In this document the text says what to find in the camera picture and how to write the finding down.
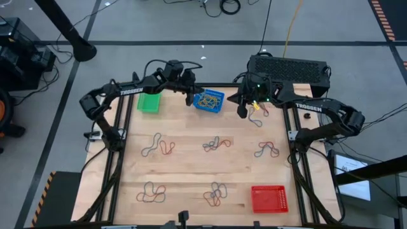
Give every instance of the wooden tabletop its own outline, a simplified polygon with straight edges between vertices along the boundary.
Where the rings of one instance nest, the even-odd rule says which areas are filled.
[[[299,95],[312,95],[309,85],[294,85],[294,88]],[[211,89],[224,92],[225,97],[237,91],[236,88]],[[256,111],[252,118],[263,122],[262,127],[257,127],[248,119],[239,118],[237,105],[226,100],[221,112],[214,114],[185,106],[185,95],[164,91],[159,113],[147,114],[137,110],[138,98],[136,95],[127,135],[115,224],[162,225],[170,220],[177,221],[177,213],[188,210],[189,225],[249,226],[253,225],[253,221],[260,221],[262,226],[301,225],[293,172],[287,162],[289,148],[281,109],[266,104],[270,113],[268,117],[264,117],[261,110]],[[115,112],[112,109],[106,113],[111,124]],[[306,112],[299,110],[302,127],[318,127],[317,114],[307,112],[311,113],[311,119],[304,119]],[[161,140],[167,144],[176,144],[172,154],[163,155],[158,147],[143,157],[142,149],[151,146],[157,132],[162,134]],[[231,146],[222,145],[215,151],[205,152],[202,144],[213,141],[215,136],[219,136],[221,141],[229,140]],[[259,150],[258,143],[265,141],[273,142],[279,149],[278,157],[271,157],[267,150],[259,158],[254,156],[254,152]],[[314,142],[312,146],[325,152],[322,143]],[[92,143],[87,160],[101,148],[102,142]],[[84,171],[72,220],[80,218],[99,194],[106,158],[107,152],[92,161]],[[340,211],[327,161],[309,151],[308,162],[315,194],[326,209],[339,219]],[[162,203],[137,201],[137,194],[143,192],[148,181],[154,183],[155,189],[160,185],[166,187]],[[228,193],[226,198],[220,198],[217,207],[210,206],[204,198],[205,192],[212,191],[213,182],[225,184]],[[254,214],[251,203],[253,185],[284,185],[289,212]],[[147,194],[152,194],[150,184],[147,189]],[[305,192],[304,197],[308,221],[312,221]],[[146,197],[144,200],[150,201],[152,198]],[[156,201],[162,200],[163,195],[156,198]],[[109,204],[110,195],[106,197],[106,206]],[[106,219],[109,207],[104,209]]]

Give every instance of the blue basket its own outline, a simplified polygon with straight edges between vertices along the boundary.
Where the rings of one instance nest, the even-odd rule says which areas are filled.
[[[200,106],[198,105],[198,101],[200,100],[201,96],[203,95],[210,95],[210,96],[214,96],[216,97],[218,100],[220,100],[220,102],[218,102],[218,104],[216,104],[213,108],[208,108],[208,107],[204,107],[204,106]],[[210,90],[210,89],[205,89],[205,91],[203,93],[200,94],[196,94],[193,97],[193,105],[198,108],[198,109],[203,109],[205,111],[210,111],[213,113],[218,113],[221,111],[222,109],[222,104],[223,104],[223,98],[224,98],[224,93],[222,92],[217,92],[214,90]]]

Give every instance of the green plastic container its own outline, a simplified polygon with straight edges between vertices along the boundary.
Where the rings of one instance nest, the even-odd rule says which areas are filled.
[[[160,94],[140,94],[137,109],[143,113],[158,113],[160,107]]]

